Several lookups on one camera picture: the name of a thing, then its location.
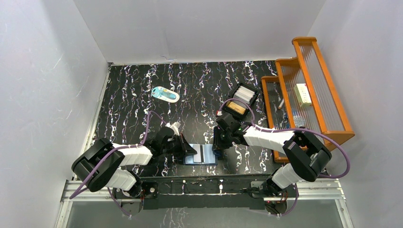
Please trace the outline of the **white striped credit card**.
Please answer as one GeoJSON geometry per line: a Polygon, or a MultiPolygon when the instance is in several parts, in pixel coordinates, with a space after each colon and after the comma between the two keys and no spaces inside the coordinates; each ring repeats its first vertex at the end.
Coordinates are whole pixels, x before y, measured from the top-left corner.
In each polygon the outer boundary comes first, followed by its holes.
{"type": "Polygon", "coordinates": [[[202,145],[201,144],[193,144],[192,145],[193,149],[197,152],[193,156],[193,162],[194,163],[201,163],[203,162],[203,150],[202,150],[202,145]]]}

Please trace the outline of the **blue leather card holder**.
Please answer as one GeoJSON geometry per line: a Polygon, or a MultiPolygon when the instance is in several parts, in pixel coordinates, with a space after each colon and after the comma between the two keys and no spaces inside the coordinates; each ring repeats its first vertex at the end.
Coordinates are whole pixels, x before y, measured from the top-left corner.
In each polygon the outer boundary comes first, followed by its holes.
{"type": "Polygon", "coordinates": [[[190,144],[183,159],[184,165],[217,165],[223,157],[223,150],[214,144],[190,144]]]}

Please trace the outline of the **black card box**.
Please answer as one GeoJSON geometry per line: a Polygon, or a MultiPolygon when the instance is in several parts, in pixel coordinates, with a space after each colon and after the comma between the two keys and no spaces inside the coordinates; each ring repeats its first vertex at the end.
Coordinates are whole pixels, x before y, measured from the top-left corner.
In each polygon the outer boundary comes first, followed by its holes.
{"type": "Polygon", "coordinates": [[[242,120],[249,113],[259,95],[259,90],[240,82],[230,92],[228,101],[224,102],[223,111],[230,113],[235,119],[242,120]]]}

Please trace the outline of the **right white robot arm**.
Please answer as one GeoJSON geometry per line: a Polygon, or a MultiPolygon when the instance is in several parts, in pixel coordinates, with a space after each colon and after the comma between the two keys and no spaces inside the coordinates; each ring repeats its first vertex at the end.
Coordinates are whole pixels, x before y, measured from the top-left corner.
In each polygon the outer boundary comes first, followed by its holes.
{"type": "Polygon", "coordinates": [[[261,128],[252,123],[242,123],[228,113],[218,116],[216,123],[214,146],[218,150],[241,144],[286,155],[288,164],[277,169],[264,184],[274,197],[281,196],[289,185],[298,181],[314,182],[332,158],[328,148],[307,128],[293,131],[261,128]]]}

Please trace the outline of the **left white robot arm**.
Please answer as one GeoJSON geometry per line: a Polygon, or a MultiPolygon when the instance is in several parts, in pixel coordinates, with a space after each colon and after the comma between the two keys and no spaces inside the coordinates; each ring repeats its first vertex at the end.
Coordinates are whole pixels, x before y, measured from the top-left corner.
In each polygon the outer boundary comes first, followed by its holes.
{"type": "Polygon", "coordinates": [[[71,170],[83,182],[78,193],[82,189],[96,192],[107,187],[121,189],[136,198],[142,192],[141,180],[133,172],[122,170],[122,166],[145,166],[166,155],[185,160],[196,154],[177,127],[164,126],[141,145],[120,145],[101,138],[73,162],[71,170]]]}

